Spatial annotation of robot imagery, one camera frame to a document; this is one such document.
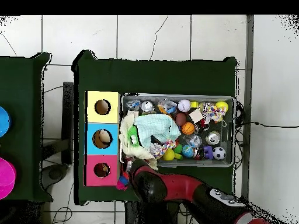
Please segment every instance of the blue ball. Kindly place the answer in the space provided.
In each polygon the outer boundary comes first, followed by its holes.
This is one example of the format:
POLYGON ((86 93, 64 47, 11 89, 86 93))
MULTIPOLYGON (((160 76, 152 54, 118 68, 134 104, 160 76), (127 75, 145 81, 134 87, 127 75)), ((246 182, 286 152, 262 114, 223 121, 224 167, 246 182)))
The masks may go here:
POLYGON ((183 156, 191 158, 193 156, 193 148, 191 147, 191 145, 187 144, 183 147, 182 153, 183 156))

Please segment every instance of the blue plate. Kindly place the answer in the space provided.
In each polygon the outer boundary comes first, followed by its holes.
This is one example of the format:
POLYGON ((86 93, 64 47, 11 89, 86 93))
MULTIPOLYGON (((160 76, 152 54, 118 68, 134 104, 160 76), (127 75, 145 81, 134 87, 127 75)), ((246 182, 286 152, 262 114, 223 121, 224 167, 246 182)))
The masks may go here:
POLYGON ((7 133, 11 126, 11 118, 3 107, 0 107, 0 138, 7 133))

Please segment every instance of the round hole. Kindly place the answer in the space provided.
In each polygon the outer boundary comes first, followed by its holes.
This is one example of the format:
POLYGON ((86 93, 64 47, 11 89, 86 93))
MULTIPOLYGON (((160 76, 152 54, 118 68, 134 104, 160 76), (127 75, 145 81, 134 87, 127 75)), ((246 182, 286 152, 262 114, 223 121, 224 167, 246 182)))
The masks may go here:
POLYGON ((98 163, 93 168, 93 171, 99 178, 105 178, 110 173, 110 168, 107 163, 98 163))
POLYGON ((112 135, 106 129, 99 129, 92 136, 92 142, 97 148, 106 149, 112 143, 112 135))
POLYGON ((100 115, 106 115, 111 110, 111 105, 107 100, 98 100, 95 104, 95 111, 100 115))

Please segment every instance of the green table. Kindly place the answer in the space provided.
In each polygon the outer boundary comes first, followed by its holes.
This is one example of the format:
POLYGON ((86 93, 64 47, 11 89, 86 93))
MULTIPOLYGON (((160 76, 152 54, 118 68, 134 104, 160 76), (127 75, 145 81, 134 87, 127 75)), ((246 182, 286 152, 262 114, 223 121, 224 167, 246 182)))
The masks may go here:
POLYGON ((17 172, 6 200, 51 201, 40 185, 41 75, 49 59, 47 53, 33 58, 0 57, 0 106, 12 119, 10 130, 0 138, 0 157, 17 172))
MULTIPOLYGON (((94 59, 89 50, 74 60, 75 99, 79 111, 74 112, 76 203, 90 201, 136 201, 133 190, 119 191, 115 187, 85 187, 84 170, 84 93, 86 90, 122 93, 160 93, 173 95, 235 96, 235 58, 223 61, 127 61, 94 59)), ((233 167, 159 168, 161 173, 188 174, 212 187, 232 193, 233 167)))

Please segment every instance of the yellow ball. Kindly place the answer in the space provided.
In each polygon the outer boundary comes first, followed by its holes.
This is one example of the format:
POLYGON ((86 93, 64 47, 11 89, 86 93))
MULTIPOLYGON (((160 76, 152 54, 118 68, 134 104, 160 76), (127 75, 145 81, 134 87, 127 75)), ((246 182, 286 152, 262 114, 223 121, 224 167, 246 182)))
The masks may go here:
POLYGON ((226 102, 224 102, 224 101, 218 101, 216 103, 216 107, 218 109, 221 109, 221 108, 225 107, 225 112, 227 112, 227 110, 228 110, 228 104, 226 102))
POLYGON ((163 160, 173 160, 175 158, 175 153, 172 149, 166 150, 163 155, 163 160))

